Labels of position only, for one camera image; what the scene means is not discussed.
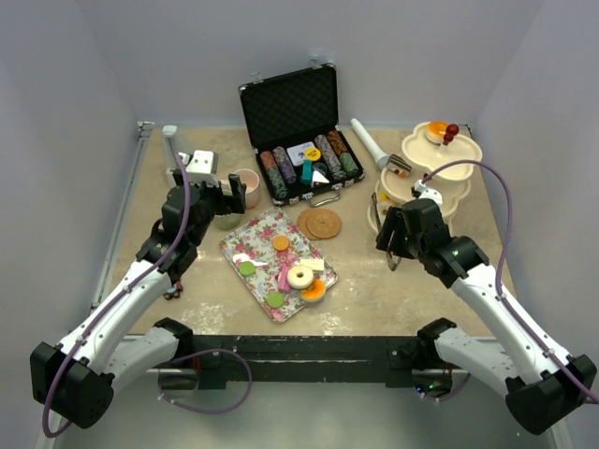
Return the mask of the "pink wafer sweet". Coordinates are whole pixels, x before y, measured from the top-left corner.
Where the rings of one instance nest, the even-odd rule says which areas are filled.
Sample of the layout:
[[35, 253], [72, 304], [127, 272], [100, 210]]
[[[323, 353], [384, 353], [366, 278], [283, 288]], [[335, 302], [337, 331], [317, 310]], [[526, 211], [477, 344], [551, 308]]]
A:
[[287, 280], [288, 271], [296, 264], [297, 257], [294, 254], [288, 254], [280, 258], [280, 271], [277, 276], [278, 290], [284, 294], [291, 291], [291, 286]]

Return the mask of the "green ceramic cup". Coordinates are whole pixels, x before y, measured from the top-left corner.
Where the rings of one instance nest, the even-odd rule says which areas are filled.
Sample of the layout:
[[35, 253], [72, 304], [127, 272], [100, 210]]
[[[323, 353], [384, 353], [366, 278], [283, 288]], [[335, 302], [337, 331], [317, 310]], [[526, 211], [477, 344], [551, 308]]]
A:
[[242, 218], [243, 215], [237, 213], [215, 215], [212, 220], [212, 225], [223, 231], [232, 230], [241, 224]]

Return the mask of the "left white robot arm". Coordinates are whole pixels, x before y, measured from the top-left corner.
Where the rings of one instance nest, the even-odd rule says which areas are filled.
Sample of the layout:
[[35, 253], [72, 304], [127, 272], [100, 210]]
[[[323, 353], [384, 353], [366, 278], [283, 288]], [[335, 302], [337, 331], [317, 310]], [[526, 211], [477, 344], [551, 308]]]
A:
[[66, 427], [51, 429], [53, 414], [67, 425], [91, 427], [115, 393], [147, 369], [163, 363], [183, 367], [192, 360], [192, 330], [168, 318], [131, 347], [119, 344], [197, 259], [197, 248], [213, 218], [245, 211], [245, 184], [235, 174], [228, 182], [232, 191], [226, 194], [220, 181], [191, 182], [180, 171], [161, 217], [115, 289], [58, 343], [41, 342], [31, 353], [33, 397], [43, 406], [45, 437], [56, 438], [66, 431]]

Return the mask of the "orange glazed donut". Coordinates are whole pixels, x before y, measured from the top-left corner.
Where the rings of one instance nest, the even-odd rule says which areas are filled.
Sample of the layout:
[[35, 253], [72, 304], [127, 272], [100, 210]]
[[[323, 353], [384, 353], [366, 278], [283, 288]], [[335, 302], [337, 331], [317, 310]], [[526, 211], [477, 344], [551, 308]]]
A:
[[444, 140], [444, 136], [445, 136], [447, 127], [448, 127], [448, 123], [446, 123], [446, 122], [442, 122], [442, 121], [429, 122], [425, 126], [425, 131], [424, 131], [425, 138], [433, 144], [440, 145]]

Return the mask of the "chocolate layered cake slice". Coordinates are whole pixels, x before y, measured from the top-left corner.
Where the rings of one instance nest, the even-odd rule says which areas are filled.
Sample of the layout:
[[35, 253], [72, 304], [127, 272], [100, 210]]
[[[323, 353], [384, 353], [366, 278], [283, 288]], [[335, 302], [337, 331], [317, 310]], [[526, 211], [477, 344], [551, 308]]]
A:
[[412, 167], [397, 154], [388, 157], [386, 168], [400, 178], [406, 178], [412, 172]]

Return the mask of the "white wafer bar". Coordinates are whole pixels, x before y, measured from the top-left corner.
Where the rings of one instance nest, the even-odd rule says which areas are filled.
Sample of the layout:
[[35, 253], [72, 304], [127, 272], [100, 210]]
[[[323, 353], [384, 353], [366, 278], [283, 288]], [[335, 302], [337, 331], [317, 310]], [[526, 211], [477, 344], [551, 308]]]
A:
[[325, 261], [321, 258], [300, 259], [299, 263], [312, 271], [323, 272], [325, 270]]

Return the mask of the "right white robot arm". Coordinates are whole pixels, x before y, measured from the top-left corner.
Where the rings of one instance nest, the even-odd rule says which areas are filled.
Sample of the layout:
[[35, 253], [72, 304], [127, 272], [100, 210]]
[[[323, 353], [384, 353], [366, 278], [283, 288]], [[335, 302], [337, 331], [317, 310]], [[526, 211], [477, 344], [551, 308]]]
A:
[[451, 235], [433, 200], [421, 197], [390, 208], [376, 247], [418, 261], [476, 313], [502, 346], [494, 352], [441, 321], [439, 331], [416, 346], [423, 365], [436, 368], [445, 361], [466, 369], [504, 398], [511, 415], [533, 435], [544, 433], [590, 397], [598, 372], [593, 361], [572, 355], [535, 322], [476, 242]]

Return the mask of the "cream three-tier cake stand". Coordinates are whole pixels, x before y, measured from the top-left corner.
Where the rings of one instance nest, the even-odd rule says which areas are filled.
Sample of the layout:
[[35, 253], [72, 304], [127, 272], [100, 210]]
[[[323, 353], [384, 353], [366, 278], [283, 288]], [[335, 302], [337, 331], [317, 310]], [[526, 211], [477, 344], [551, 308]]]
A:
[[[400, 207], [411, 200], [413, 184], [439, 167], [459, 160], [465, 162], [463, 165], [444, 169], [427, 182], [429, 187], [442, 195], [441, 212], [448, 224], [452, 222], [460, 202], [470, 194], [474, 174], [474, 166], [470, 162], [482, 160], [481, 148], [474, 140], [462, 134], [460, 127], [454, 123], [450, 126], [457, 135], [448, 143], [443, 141], [440, 145], [433, 144], [425, 138], [427, 123], [429, 122], [418, 124], [411, 133], [403, 137], [397, 153], [412, 167], [411, 174], [400, 178], [387, 168], [380, 173], [379, 181], [374, 187], [375, 197], [371, 199], [367, 209], [367, 220], [373, 233], [377, 233], [379, 225], [385, 221], [387, 210]], [[382, 201], [379, 197], [381, 192], [387, 194], [391, 201]]]

